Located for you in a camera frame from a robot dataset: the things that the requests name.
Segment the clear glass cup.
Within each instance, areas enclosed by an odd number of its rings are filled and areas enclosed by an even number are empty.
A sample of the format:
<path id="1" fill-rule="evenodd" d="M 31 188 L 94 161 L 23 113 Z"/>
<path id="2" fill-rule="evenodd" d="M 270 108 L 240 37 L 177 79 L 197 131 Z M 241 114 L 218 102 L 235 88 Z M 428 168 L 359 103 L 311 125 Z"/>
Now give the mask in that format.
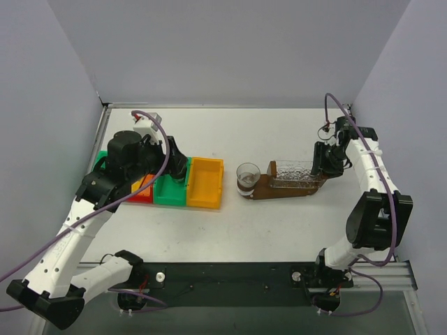
<path id="1" fill-rule="evenodd" d="M 259 167 L 253 163 L 243 163 L 236 170 L 237 191 L 242 196 L 250 196 L 261 177 Z"/>
<path id="2" fill-rule="evenodd" d="M 186 180 L 186 173 L 184 173 L 184 174 L 171 174 L 170 177 L 176 184 L 184 184 L 184 182 Z"/>

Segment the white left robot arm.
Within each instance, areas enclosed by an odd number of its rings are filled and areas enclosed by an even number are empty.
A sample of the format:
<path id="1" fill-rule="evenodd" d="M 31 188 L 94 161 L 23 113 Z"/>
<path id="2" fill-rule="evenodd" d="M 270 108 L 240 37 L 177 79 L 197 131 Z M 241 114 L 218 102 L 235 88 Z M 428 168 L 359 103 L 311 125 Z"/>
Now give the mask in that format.
<path id="1" fill-rule="evenodd" d="M 70 327 L 85 305 L 114 285 L 139 285 L 142 258 L 116 252 L 107 262 L 75 274 L 85 252 L 102 226 L 131 195 L 131 187 L 149 174 L 186 177 L 188 158 L 171 135 L 166 149 L 150 134 L 120 131 L 108 142 L 106 156 L 97 160 L 75 194 L 69 215 L 57 238 L 40 252 L 38 264 L 23 278 L 10 282 L 6 292 L 23 307 L 60 330 Z"/>

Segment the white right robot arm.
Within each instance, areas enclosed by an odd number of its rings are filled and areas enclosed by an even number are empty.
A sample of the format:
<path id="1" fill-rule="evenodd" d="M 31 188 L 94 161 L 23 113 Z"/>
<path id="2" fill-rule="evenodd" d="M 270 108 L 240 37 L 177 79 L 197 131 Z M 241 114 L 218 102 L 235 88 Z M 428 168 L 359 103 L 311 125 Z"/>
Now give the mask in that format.
<path id="1" fill-rule="evenodd" d="M 399 246 L 413 200 L 392 182 L 373 128 L 338 117 L 323 127 L 328 139 L 314 145 L 313 177 L 334 179 L 353 168 L 362 195 L 346 220 L 345 235 L 319 256 L 326 269 L 344 271 L 359 260 L 382 267 Z"/>

